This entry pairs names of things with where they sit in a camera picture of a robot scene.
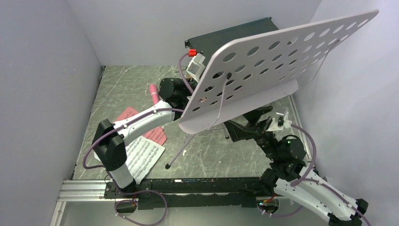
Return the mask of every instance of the pink paper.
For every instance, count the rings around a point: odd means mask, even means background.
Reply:
[[[133,109],[132,107],[128,107],[126,108],[126,110],[124,110],[122,112],[122,114],[120,114],[120,116],[118,116],[115,121],[120,121],[123,119],[127,119],[129,117],[132,117],[133,115],[138,114],[138,111],[136,111],[135,109]],[[166,135],[163,132],[163,128],[161,126],[158,126],[148,132],[146,132],[145,134],[143,134],[143,136],[147,139],[150,139],[156,143],[158,143],[159,145],[163,145],[166,142]]]

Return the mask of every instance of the table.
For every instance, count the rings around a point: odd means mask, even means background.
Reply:
[[[153,105],[148,86],[151,83],[159,85],[163,78],[179,77],[176,66],[107,66],[105,67],[97,96],[90,114],[88,127],[83,139],[73,180],[103,179],[106,176],[104,168],[86,170],[82,167],[82,159],[90,147],[99,122],[104,119],[115,120],[127,107],[143,111]],[[292,96],[270,103],[274,109],[287,107],[289,119],[300,125]],[[234,119],[245,122],[244,117]],[[167,141],[165,152],[148,174],[147,178],[226,178],[226,177],[257,177],[269,167],[270,160],[258,148],[255,141],[239,141],[233,143],[226,140],[223,131],[204,131],[194,137],[186,147],[184,156],[179,156],[170,169],[165,169],[166,163],[173,157],[184,141],[185,133],[179,128],[178,122],[164,126]],[[299,131],[286,129],[276,132],[277,139],[288,134],[295,134],[302,139]],[[93,153],[90,153],[87,165],[98,165]]]

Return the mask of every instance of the perforated metal panel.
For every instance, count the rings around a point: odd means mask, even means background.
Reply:
[[[233,40],[210,59],[180,119],[189,134],[298,90],[298,77],[378,14],[378,10]]]

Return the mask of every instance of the pink cylinder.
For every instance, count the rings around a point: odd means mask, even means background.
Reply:
[[[160,101],[160,98],[158,96],[157,86],[155,86],[154,84],[150,84],[148,89],[150,90],[151,93],[152,102],[154,104],[157,104]]]

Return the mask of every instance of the gray marble tabletop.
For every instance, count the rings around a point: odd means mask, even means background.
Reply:
[[[77,165],[74,180],[102,179],[106,173],[103,168],[86,170],[82,167],[82,159],[90,147],[99,122],[104,119],[115,120],[127,107],[143,111],[153,105],[148,86],[159,85],[161,79],[177,77],[176,66],[107,66],[100,82],[97,96],[93,104],[90,119]],[[292,96],[271,103],[274,109],[287,107],[290,120],[300,124],[296,115]],[[244,121],[241,116],[236,121]],[[257,177],[268,167],[270,160],[258,148],[255,141],[239,141],[233,143],[226,140],[223,131],[204,131],[194,137],[186,147],[184,156],[179,156],[170,169],[166,163],[183,144],[185,133],[178,122],[164,126],[167,141],[166,149],[147,178],[223,178],[223,177]],[[277,139],[288,134],[303,137],[297,130],[286,129],[277,132]],[[90,153],[87,165],[100,164]]]

